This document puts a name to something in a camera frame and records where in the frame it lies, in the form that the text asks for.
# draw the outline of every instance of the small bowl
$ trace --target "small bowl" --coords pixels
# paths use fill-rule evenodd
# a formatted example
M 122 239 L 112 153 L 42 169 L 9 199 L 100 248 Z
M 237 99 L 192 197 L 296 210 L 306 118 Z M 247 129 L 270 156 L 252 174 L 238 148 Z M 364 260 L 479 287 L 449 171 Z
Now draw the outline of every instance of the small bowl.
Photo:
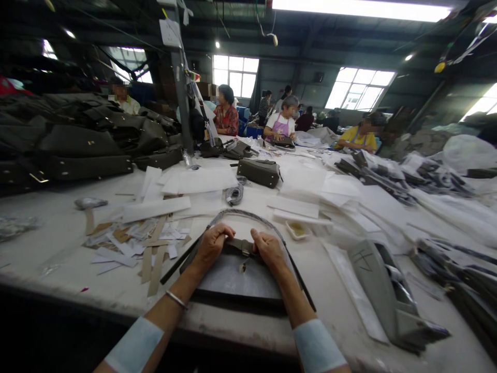
M 286 228 L 295 241 L 303 240 L 311 235 L 311 229 L 302 222 L 287 220 Z

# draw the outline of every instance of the box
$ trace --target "box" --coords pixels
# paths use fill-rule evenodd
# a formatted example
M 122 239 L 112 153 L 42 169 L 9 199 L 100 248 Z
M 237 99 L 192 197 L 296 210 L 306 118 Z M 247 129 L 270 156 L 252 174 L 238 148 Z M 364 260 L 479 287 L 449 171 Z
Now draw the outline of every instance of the box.
M 219 96 L 219 88 L 215 84 L 198 82 L 197 83 L 198 90 L 200 91 L 200 95 L 202 97 L 218 97 Z

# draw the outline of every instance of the hanging cord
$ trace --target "hanging cord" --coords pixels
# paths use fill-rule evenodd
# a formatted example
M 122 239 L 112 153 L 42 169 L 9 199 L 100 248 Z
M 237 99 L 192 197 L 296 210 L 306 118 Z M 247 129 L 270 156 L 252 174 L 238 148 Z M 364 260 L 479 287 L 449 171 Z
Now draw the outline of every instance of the hanging cord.
M 257 22 L 259 22 L 260 31 L 262 32 L 262 36 L 265 36 L 265 37 L 266 36 L 272 36 L 273 37 L 274 46 L 277 47 L 278 46 L 278 37 L 273 34 L 274 25 L 276 24 L 276 14 L 277 14 L 277 12 L 276 11 L 274 12 L 273 28 L 271 29 L 271 32 L 269 34 L 265 34 L 264 30 L 262 29 L 262 24 L 261 24 L 260 18 L 259 18 L 259 8 L 257 7 L 258 3 L 259 3 L 259 0 L 256 0 L 255 1 L 255 12 L 257 13 Z
M 247 184 L 247 178 L 245 176 L 237 176 L 238 185 L 229 188 L 226 191 L 226 202 L 230 204 L 230 206 L 239 205 L 242 202 L 243 198 L 243 186 Z

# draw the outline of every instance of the fluorescent light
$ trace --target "fluorescent light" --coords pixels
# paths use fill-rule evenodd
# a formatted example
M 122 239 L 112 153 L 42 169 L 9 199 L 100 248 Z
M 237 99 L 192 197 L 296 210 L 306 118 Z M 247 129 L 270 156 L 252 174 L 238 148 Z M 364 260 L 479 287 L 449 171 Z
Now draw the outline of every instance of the fluorescent light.
M 497 23 L 497 16 L 488 17 L 483 20 L 485 23 Z
M 69 35 L 71 38 L 76 39 L 76 36 L 69 30 L 64 30 L 67 35 Z
M 438 22 L 448 17 L 452 8 L 367 0 L 273 0 L 273 9 L 330 13 L 346 16 L 378 17 L 408 21 Z

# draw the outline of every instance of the cardboard strip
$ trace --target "cardboard strip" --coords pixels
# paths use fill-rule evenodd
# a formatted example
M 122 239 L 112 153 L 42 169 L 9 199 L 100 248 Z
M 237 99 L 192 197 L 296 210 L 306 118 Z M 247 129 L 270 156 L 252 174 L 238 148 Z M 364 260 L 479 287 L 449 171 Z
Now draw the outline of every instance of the cardboard strip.
M 141 283 L 150 281 L 150 274 L 152 272 L 152 248 L 147 247 L 143 252 L 143 262 L 141 267 Z
M 152 237 L 150 237 L 150 241 L 156 242 L 159 239 L 160 234 L 162 233 L 162 229 L 164 228 L 164 224 L 166 224 L 166 219 L 167 216 L 165 215 L 160 217 L 159 221 L 157 222 L 157 225 L 155 226 L 154 233 L 152 233 Z
M 166 253 L 167 246 L 159 247 L 157 256 L 155 257 L 154 269 L 152 270 L 152 278 L 150 280 L 149 292 L 147 297 L 157 294 L 159 290 L 160 275 L 162 272 L 162 263 L 164 261 L 164 254 Z
M 157 241 L 152 241 L 152 239 L 149 239 L 147 241 L 142 242 L 143 246 L 163 246 L 163 245 L 169 245 L 170 243 L 175 242 L 175 240 L 157 240 Z
M 93 209 L 88 208 L 88 209 L 85 209 L 84 212 L 86 214 L 86 231 L 84 232 L 84 234 L 86 236 L 89 236 L 95 230 L 95 220 L 93 219 Z

